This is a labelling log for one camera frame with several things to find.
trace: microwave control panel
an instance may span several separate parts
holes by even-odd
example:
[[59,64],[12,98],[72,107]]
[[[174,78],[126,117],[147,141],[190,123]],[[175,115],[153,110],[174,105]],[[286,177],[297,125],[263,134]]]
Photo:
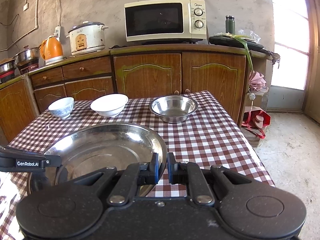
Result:
[[207,23],[204,0],[190,0],[192,38],[207,35]]

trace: metal bowl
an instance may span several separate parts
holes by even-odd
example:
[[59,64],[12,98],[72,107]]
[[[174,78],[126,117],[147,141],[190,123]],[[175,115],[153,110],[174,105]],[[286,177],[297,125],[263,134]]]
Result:
[[39,61],[40,51],[38,47],[29,49],[28,46],[24,46],[24,50],[16,54],[13,58],[16,62],[18,69],[20,70],[26,64],[37,63]]
[[[49,146],[44,154],[60,155],[60,168],[47,167],[45,174],[30,173],[27,192],[57,185],[104,167],[125,170],[131,163],[151,161],[153,153],[159,157],[159,178],[167,160],[167,146],[155,131],[134,123],[110,122],[75,131]],[[145,196],[154,185],[140,188]]]
[[15,69],[16,64],[13,60],[0,64],[0,74]]
[[198,104],[183,96],[165,96],[150,103],[151,112],[168,123],[179,123],[189,118],[198,109]]

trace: microwave knob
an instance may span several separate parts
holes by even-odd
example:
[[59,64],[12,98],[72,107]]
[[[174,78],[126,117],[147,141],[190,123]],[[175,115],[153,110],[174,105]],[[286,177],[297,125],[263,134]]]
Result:
[[201,29],[203,27],[203,22],[200,20],[195,21],[195,26],[198,29]]
[[197,16],[201,16],[203,14],[203,10],[201,10],[200,8],[196,8],[193,12]]

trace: glass door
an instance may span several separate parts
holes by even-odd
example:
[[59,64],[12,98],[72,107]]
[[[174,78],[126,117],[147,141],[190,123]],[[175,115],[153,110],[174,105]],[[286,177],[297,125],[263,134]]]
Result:
[[310,32],[306,0],[272,0],[275,52],[268,108],[300,110],[308,73]]

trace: brown and white tablecloth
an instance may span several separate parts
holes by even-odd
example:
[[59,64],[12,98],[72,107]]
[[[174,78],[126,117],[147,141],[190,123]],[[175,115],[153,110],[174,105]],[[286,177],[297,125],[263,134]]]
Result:
[[[256,180],[273,185],[269,173],[236,123],[208,91],[186,95],[197,101],[199,108],[185,122],[170,124],[150,112],[153,98],[130,99],[114,118],[105,118],[90,109],[91,101],[77,101],[70,117],[61,120],[45,111],[31,122],[9,146],[43,152],[60,138],[87,126],[105,122],[132,122],[156,131],[165,141],[168,152],[177,161],[196,162],[201,168],[223,165]],[[27,173],[0,174],[1,239],[22,239],[15,218],[15,205],[27,195]],[[170,185],[167,170],[148,196],[184,196],[183,185]]]

